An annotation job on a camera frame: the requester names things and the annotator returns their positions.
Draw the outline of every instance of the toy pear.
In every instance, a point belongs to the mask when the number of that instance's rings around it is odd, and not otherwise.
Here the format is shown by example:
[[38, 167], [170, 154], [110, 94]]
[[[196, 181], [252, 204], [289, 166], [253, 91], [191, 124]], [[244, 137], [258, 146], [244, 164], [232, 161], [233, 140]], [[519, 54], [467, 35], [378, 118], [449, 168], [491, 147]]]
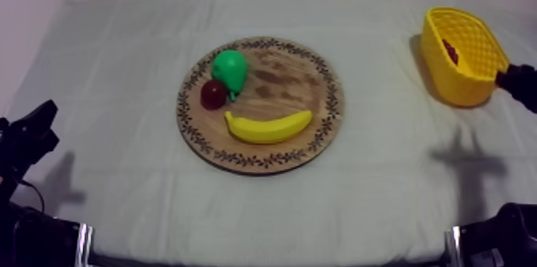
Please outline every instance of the toy pear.
[[213, 62], [213, 77], [221, 81], [229, 90], [231, 101], [242, 91], [248, 73], [248, 63], [239, 51], [222, 51]]

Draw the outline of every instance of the wooden plate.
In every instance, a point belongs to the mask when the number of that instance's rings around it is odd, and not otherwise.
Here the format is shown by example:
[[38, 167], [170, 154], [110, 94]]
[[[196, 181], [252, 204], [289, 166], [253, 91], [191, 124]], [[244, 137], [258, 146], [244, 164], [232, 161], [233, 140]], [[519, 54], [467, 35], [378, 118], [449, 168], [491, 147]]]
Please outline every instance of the wooden plate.
[[[235, 102], [208, 111], [200, 91], [222, 50], [239, 50], [249, 73]], [[253, 145], [230, 135], [227, 110], [259, 121], [311, 110], [313, 119], [287, 141]], [[312, 50], [280, 38], [244, 38], [216, 48], [189, 71], [177, 98], [177, 123], [189, 146], [216, 167], [249, 175], [281, 173], [311, 161], [334, 139], [343, 117], [343, 90], [334, 70]]]

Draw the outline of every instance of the plastic basket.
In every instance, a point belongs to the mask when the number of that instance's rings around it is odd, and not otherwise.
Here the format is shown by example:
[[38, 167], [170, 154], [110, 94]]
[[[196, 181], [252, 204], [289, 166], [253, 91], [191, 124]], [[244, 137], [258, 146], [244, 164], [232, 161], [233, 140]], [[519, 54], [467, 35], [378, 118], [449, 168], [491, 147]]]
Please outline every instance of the plastic basket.
[[[442, 40], [455, 48], [456, 65]], [[425, 15], [421, 50], [440, 96], [456, 106], [477, 106], [496, 88], [499, 70], [509, 66], [507, 56], [487, 25], [468, 12], [434, 7]]]

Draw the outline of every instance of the white tablecloth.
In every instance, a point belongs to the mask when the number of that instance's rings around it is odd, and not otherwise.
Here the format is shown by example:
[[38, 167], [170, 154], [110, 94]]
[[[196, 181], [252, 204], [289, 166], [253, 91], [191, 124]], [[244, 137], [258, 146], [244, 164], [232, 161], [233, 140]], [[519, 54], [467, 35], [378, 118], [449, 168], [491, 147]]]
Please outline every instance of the white tablecloth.
[[[472, 110], [429, 95], [412, 48], [430, 6], [470, 10], [514, 63], [537, 62], [534, 7], [516, 0], [71, 5], [9, 113], [20, 118], [48, 98], [60, 109], [53, 128], [62, 141], [26, 179], [45, 194], [47, 213], [94, 225], [97, 250], [123, 257], [210, 265], [436, 258], [450, 226], [491, 217], [506, 201], [537, 201], [537, 117], [500, 90]], [[197, 59], [260, 35], [326, 58], [346, 110], [314, 161], [252, 178], [198, 158], [179, 134], [175, 106]], [[29, 190], [15, 199], [37, 204]]]

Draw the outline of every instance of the banana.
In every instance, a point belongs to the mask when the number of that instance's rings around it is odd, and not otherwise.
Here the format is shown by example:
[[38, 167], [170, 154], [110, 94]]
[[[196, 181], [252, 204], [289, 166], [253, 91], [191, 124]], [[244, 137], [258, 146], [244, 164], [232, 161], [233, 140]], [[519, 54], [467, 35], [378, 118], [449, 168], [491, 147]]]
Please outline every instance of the banana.
[[231, 112], [225, 112], [229, 131], [243, 141], [253, 144], [274, 144], [285, 141], [302, 131], [312, 120], [312, 112], [304, 110], [271, 121], [254, 121], [247, 118], [235, 118]]

